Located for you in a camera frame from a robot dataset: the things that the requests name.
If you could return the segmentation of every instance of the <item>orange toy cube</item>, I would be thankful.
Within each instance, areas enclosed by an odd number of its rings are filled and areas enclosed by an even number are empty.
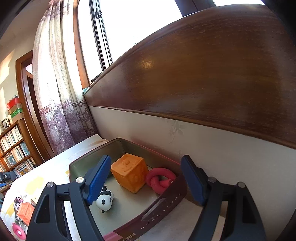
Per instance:
[[[126,153],[112,164],[111,172],[121,186],[137,193],[149,171],[144,158]]]
[[[21,203],[17,215],[24,221],[25,225],[29,226],[34,207],[29,202]]]

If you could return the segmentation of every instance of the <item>pink ring toy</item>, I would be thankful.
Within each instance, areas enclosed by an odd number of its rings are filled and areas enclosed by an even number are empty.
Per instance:
[[[16,225],[15,223],[12,223],[12,230],[15,233],[15,235],[18,236],[20,239],[22,239],[22,240],[25,240],[26,239],[26,234],[21,229],[20,226]]]
[[[168,180],[159,181],[159,176],[164,176]],[[163,194],[176,178],[176,175],[169,169],[158,167],[150,170],[146,176],[146,183],[148,186],[152,187],[156,193]]]

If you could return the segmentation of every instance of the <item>curtain pattern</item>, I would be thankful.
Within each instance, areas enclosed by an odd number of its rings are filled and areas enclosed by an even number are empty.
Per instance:
[[[52,0],[36,32],[33,82],[42,123],[58,154],[97,133],[76,61],[73,0]]]

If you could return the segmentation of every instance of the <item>panda figurine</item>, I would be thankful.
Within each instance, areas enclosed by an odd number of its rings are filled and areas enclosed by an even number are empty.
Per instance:
[[[102,213],[108,211],[111,208],[112,200],[114,199],[114,194],[110,190],[107,190],[107,186],[103,186],[98,199],[96,200],[96,206],[102,210]]]

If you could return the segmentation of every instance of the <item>door frame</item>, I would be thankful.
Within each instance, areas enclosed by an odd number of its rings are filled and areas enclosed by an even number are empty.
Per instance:
[[[38,122],[31,95],[28,86],[28,79],[26,74],[26,66],[33,61],[33,50],[26,53],[15,61],[15,73],[17,81],[17,92],[22,103],[22,109],[25,115],[25,120],[32,139],[39,150],[44,161],[47,161],[55,156],[50,144],[45,137],[42,128]]]

